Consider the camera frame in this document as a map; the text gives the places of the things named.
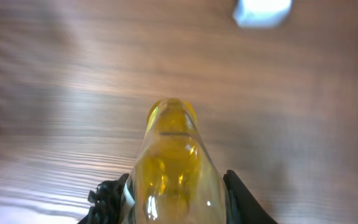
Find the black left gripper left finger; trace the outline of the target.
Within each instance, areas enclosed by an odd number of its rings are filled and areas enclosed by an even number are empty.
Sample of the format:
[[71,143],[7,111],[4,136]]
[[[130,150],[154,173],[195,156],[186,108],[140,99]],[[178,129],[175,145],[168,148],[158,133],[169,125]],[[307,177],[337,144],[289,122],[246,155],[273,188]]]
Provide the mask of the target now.
[[95,191],[90,190],[88,201],[93,204],[88,214],[78,224],[118,224],[121,212],[121,196],[129,174],[117,180],[101,182]]

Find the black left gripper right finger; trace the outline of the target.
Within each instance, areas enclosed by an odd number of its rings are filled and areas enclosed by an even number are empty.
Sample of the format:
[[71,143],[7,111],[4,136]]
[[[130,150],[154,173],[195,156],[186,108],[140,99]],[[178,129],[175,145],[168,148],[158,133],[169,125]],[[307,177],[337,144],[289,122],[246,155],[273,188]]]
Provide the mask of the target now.
[[262,208],[233,170],[227,170],[223,181],[231,201],[231,219],[235,224],[277,224]]

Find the yellow dish soap bottle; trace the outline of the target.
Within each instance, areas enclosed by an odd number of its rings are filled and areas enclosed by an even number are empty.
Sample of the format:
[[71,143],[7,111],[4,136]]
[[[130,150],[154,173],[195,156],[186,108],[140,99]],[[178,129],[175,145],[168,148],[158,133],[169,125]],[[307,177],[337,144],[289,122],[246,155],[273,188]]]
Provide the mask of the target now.
[[232,223],[227,188],[189,102],[167,98],[153,105],[121,203],[120,223]]

